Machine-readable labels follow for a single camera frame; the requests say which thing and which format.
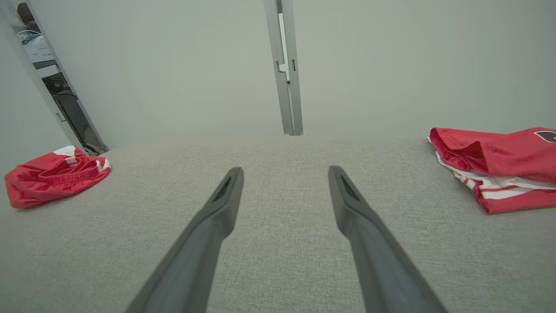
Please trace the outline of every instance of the white wall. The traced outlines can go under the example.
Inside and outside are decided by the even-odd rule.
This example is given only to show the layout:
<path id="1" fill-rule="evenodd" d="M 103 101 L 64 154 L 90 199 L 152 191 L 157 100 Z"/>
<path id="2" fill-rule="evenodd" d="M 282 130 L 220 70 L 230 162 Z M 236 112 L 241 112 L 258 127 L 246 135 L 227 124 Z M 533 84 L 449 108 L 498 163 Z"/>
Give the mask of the white wall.
<path id="1" fill-rule="evenodd" d="M 556 1 L 294 1 L 304 130 L 556 128 Z"/>
<path id="2" fill-rule="evenodd" d="M 49 110 L 42 81 L 13 29 L 0 14 L 0 174 L 2 177 L 16 165 L 71 145 L 58 121 Z M 2 180 L 0 215 L 9 209 Z"/>
<path id="3" fill-rule="evenodd" d="M 28 1 L 110 149 L 283 135 L 262 1 Z"/>

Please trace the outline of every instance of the red stripe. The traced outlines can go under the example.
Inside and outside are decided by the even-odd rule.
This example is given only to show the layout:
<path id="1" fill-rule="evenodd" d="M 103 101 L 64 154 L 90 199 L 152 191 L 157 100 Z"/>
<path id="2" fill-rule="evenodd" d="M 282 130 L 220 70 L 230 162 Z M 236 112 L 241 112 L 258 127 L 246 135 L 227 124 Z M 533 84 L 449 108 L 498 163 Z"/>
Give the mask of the red stripe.
<path id="1" fill-rule="evenodd" d="M 493 189 L 481 189 L 481 192 L 493 192 L 493 191 L 503 191 L 503 190 L 510 190 L 510 189 L 514 189 L 517 188 L 519 186 L 507 186 L 507 187 L 503 187 L 503 188 L 493 188 Z"/>

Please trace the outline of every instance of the dark object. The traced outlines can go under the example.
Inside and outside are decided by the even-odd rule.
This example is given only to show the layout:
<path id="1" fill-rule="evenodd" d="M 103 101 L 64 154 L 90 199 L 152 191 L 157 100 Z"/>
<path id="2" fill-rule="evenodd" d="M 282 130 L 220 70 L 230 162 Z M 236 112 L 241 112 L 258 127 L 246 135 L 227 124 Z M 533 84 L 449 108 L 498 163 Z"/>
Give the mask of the dark object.
<path id="1" fill-rule="evenodd" d="M 350 243 L 367 312 L 446 312 L 341 167 L 328 171 L 340 232 Z"/>
<path id="2" fill-rule="evenodd" d="M 127 312 L 204 312 L 220 244 L 234 229 L 244 173 L 232 168 L 193 217 Z"/>

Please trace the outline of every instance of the red garment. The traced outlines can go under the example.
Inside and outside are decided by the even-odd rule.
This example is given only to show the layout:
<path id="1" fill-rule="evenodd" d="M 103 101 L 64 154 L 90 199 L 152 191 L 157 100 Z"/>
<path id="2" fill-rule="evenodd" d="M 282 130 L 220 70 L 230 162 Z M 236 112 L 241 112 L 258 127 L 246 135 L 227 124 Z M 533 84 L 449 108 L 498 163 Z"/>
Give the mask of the red garment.
<path id="1" fill-rule="evenodd" d="M 556 206 L 556 131 L 511 134 L 433 128 L 430 142 L 487 214 Z"/>
<path id="2" fill-rule="evenodd" d="M 433 128 L 430 142 L 442 160 L 456 169 L 556 184 L 555 130 L 538 127 L 492 134 Z"/>
<path id="3" fill-rule="evenodd" d="M 18 165 L 6 174 L 9 203 L 16 209 L 39 207 L 48 201 L 79 193 L 110 173 L 100 156 L 88 158 L 74 146 Z"/>

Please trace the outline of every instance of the folded clothing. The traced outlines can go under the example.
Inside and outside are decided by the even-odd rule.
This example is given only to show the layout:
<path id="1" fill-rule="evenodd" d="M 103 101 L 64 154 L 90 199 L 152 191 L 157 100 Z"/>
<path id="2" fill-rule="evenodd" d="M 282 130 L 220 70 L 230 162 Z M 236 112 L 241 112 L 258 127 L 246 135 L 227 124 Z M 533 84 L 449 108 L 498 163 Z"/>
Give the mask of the folded clothing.
<path id="1" fill-rule="evenodd" d="M 79 193 L 109 173 L 105 158 L 89 158 L 75 146 L 67 146 L 18 165 L 4 178 L 10 205 L 30 209 Z"/>
<path id="2" fill-rule="evenodd" d="M 473 191 L 487 214 L 556 206 L 556 131 L 433 128 L 428 139 L 440 164 Z"/>

